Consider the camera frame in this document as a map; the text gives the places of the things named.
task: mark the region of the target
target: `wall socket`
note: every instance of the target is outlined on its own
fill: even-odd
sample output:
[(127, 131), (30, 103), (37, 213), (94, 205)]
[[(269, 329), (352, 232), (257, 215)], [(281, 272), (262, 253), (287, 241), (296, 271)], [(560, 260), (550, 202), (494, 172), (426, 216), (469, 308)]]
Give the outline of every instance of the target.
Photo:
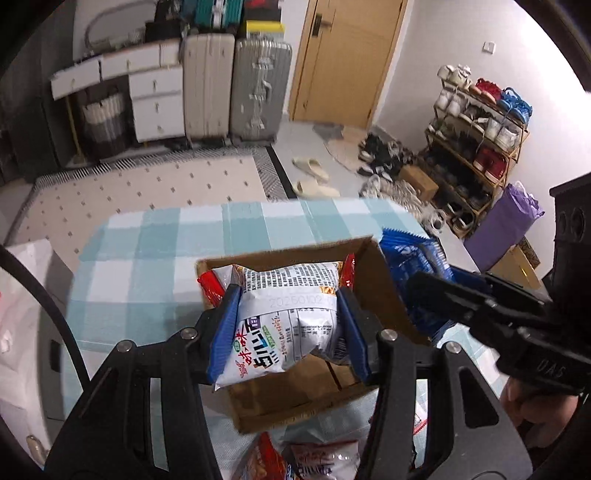
[(482, 51), (485, 53), (490, 53), (491, 55), (495, 52), (495, 42), (493, 41), (486, 41), (484, 42), (484, 46), (482, 47)]

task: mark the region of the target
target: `teal suitcase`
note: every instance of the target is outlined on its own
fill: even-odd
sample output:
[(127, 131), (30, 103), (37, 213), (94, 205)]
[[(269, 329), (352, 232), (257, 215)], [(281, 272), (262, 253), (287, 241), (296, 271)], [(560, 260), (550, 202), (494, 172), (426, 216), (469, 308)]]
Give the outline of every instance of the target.
[(238, 26), (243, 0), (199, 0), (195, 10), (197, 27), (228, 28)]

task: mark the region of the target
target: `silver suitcase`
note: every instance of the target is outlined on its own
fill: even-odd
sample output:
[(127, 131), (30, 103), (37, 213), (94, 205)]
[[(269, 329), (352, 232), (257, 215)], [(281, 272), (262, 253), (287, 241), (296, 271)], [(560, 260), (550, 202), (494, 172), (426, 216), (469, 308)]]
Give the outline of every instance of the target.
[(227, 137), (234, 37), (191, 35), (184, 41), (185, 132), (190, 140)]
[(236, 42), (230, 104), (233, 140), (275, 140), (290, 65), (287, 43), (251, 38)]

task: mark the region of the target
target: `white snack package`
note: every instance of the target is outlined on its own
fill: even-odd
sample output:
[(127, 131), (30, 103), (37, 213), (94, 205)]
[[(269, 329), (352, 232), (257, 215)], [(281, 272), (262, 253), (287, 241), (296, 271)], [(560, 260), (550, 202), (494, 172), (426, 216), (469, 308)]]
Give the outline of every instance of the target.
[(302, 480), (353, 480), (359, 468), (357, 441), (294, 444), (291, 451)]
[(348, 363), (336, 314), (341, 267), (324, 262), (266, 272), (240, 265), (214, 269), (224, 289), (232, 280), (243, 289), (232, 350), (215, 389), (284, 372), (309, 353)]

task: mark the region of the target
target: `door lock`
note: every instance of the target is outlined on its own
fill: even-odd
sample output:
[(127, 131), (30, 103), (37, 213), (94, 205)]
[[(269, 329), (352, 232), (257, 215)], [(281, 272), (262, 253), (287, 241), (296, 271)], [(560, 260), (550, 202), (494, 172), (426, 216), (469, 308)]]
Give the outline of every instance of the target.
[(322, 14), (316, 14), (314, 25), (312, 26), (312, 36), (317, 37), (320, 33), (320, 27), (332, 27), (332, 22), (322, 20)]

